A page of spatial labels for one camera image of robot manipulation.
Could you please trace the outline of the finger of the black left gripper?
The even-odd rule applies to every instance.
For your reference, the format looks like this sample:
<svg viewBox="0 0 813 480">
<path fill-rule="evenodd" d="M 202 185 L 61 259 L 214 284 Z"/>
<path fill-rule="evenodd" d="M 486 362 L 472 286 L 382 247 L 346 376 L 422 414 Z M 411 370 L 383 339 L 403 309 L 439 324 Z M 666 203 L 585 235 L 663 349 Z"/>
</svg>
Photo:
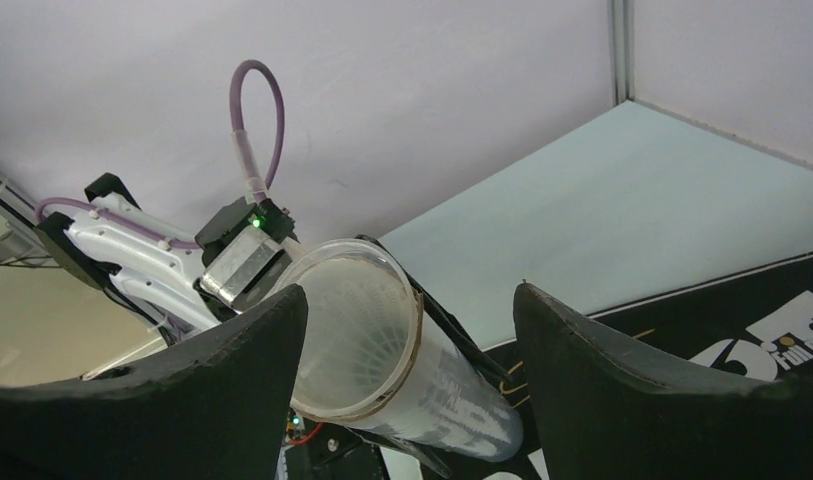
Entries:
<svg viewBox="0 0 813 480">
<path fill-rule="evenodd" d="M 512 341 L 505 340 L 488 350 L 481 349 L 464 326 L 434 296 L 425 289 L 397 259 L 394 263 L 404 271 L 411 287 L 422 296 L 424 311 L 452 341 L 466 361 L 497 389 L 512 383 Z"/>
</svg>

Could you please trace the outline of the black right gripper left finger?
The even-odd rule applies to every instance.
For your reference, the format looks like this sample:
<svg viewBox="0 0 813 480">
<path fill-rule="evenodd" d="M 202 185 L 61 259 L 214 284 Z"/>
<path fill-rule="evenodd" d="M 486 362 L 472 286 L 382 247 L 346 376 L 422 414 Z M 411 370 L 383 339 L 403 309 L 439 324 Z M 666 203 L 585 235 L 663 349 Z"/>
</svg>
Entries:
<svg viewBox="0 0 813 480">
<path fill-rule="evenodd" d="M 292 285 L 182 343 L 0 387 L 0 479 L 272 479 L 308 305 Z"/>
</svg>

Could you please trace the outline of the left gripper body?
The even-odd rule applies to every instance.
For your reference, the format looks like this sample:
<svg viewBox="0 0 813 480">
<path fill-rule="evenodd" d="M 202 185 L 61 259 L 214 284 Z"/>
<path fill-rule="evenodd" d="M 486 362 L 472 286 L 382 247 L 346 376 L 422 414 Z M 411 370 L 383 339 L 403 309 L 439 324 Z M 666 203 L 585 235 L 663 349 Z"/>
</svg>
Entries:
<svg viewBox="0 0 813 480">
<path fill-rule="evenodd" d="M 291 263 L 280 243 L 249 225 L 205 269 L 200 286 L 222 304 L 243 312 L 271 292 Z"/>
</svg>

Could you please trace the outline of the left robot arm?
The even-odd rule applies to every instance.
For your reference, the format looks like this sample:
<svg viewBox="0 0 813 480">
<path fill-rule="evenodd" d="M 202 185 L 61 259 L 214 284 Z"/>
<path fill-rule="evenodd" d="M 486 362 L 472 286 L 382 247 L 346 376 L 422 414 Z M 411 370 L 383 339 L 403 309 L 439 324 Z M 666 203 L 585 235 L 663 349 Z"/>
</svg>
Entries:
<svg viewBox="0 0 813 480">
<path fill-rule="evenodd" d="M 485 378 L 501 367 L 374 238 L 361 235 L 303 247 L 288 212 L 241 198 L 197 234 L 145 213 L 123 181 L 106 173 L 84 200 L 50 197 L 35 208 L 36 231 L 72 275 L 135 297 L 199 333 L 290 284 L 309 301 L 306 348 L 295 392 L 315 388 L 352 403 L 391 389 L 415 366 L 419 318 L 450 341 Z"/>
</svg>

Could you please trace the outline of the white shuttlecock tube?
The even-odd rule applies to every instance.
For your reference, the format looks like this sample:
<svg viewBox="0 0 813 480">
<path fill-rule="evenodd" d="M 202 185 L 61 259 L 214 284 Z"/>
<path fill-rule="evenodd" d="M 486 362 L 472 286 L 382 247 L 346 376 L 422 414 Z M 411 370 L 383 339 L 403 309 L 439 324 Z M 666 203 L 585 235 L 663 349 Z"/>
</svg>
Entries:
<svg viewBox="0 0 813 480">
<path fill-rule="evenodd" d="M 520 449 L 524 428 L 517 411 L 422 315 L 411 365 L 387 400 L 361 417 L 307 418 L 500 462 Z"/>
</svg>

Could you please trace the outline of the clear round tube lid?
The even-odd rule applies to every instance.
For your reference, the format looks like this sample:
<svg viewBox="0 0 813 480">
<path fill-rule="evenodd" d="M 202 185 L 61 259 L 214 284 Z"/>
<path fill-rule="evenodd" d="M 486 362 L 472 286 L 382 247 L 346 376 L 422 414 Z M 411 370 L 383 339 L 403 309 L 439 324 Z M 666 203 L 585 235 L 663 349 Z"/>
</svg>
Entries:
<svg viewBox="0 0 813 480">
<path fill-rule="evenodd" d="M 422 320 L 402 267 L 369 241 L 331 240 L 290 264 L 276 284 L 291 285 L 308 304 L 292 407 L 335 420 L 383 404 L 411 365 Z"/>
</svg>

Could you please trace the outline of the white shuttlecock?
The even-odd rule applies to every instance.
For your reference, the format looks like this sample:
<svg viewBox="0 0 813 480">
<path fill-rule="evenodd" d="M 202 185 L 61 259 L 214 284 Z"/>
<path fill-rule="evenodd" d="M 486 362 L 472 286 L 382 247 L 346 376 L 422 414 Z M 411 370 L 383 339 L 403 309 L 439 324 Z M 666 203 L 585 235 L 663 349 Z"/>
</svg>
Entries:
<svg viewBox="0 0 813 480">
<path fill-rule="evenodd" d="M 369 261 L 322 262 L 297 280 L 308 301 L 294 399 L 306 411 L 351 410 L 376 394 L 403 355 L 412 297 Z"/>
</svg>

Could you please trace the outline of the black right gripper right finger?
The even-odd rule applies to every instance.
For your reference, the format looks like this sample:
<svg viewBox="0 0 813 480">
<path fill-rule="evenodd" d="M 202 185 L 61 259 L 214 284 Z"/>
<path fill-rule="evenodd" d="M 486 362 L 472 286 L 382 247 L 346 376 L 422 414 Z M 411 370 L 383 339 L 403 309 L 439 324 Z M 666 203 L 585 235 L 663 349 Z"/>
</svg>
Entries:
<svg viewBox="0 0 813 480">
<path fill-rule="evenodd" d="M 703 367 L 530 284 L 513 317 L 553 479 L 813 479 L 813 380 Z"/>
</svg>

